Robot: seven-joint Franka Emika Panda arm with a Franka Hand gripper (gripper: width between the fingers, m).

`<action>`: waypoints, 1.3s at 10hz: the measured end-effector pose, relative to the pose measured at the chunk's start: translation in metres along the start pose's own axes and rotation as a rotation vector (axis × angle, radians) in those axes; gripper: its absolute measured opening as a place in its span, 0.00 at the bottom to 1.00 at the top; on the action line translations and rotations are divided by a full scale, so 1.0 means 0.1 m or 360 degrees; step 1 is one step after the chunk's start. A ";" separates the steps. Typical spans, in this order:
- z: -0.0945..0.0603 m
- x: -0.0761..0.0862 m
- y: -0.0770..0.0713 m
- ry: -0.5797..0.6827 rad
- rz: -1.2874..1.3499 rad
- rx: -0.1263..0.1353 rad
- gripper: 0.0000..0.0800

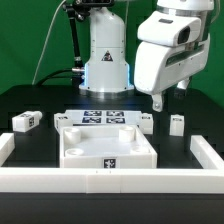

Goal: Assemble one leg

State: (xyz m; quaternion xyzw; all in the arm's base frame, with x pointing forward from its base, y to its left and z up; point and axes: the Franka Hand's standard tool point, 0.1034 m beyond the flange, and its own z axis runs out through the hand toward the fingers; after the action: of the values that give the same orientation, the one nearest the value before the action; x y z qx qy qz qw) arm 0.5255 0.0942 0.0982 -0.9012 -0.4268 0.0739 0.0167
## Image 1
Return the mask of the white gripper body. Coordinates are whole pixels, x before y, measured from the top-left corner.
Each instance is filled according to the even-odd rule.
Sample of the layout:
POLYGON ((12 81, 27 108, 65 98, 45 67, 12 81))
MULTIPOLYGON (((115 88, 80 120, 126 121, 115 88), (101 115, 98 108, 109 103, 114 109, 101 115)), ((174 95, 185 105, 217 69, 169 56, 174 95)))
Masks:
POLYGON ((210 38, 197 43, 201 20, 155 11, 138 28, 134 85, 155 95, 203 70, 210 38))

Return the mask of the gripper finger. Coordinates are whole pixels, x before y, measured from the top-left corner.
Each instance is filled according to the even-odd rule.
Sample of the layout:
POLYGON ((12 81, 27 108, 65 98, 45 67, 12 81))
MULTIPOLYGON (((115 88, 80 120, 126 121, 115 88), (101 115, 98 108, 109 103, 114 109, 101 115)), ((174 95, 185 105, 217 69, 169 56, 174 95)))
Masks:
POLYGON ((161 112, 163 110, 164 97, 162 93, 155 94, 152 96, 153 104, 152 108, 154 111, 161 112))
POLYGON ((184 98, 187 93, 188 86, 191 82, 191 78, 184 79, 180 81, 175 89, 175 97, 176 98, 184 98))

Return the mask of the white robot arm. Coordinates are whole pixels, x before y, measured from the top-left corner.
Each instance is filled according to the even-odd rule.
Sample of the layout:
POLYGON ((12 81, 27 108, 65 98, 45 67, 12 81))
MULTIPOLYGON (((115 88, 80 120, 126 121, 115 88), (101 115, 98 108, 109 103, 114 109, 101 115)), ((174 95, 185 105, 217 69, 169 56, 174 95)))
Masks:
POLYGON ((158 0, 156 10, 140 24, 135 67, 125 61, 125 24, 107 8, 90 11, 91 54, 80 90, 96 97, 114 97, 138 90, 163 109, 163 94, 174 86, 183 97, 191 77, 208 59, 214 0, 158 0))

